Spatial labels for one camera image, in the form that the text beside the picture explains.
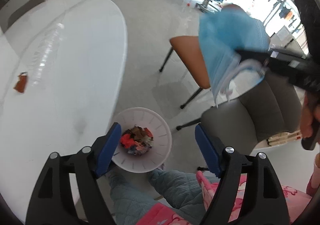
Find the right hand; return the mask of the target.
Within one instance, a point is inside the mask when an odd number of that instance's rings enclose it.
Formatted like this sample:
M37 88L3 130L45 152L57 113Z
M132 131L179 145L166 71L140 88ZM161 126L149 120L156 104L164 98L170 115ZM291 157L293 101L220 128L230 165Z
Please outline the right hand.
M319 143L319 138L315 138L319 131L319 99L306 92L300 118L300 131L304 146Z

